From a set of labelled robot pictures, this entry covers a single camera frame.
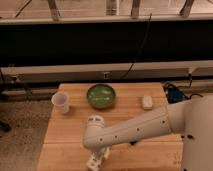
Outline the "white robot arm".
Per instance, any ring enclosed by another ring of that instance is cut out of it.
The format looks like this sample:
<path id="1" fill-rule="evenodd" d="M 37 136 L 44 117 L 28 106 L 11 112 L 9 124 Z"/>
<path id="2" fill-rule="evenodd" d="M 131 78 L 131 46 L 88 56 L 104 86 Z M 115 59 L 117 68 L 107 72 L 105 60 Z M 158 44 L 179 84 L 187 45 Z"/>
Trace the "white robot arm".
<path id="1" fill-rule="evenodd" d="M 99 157 L 112 145 L 169 134 L 184 136 L 181 171 L 213 171 L 213 96 L 169 104 L 110 127 L 92 115 L 82 143 Z"/>

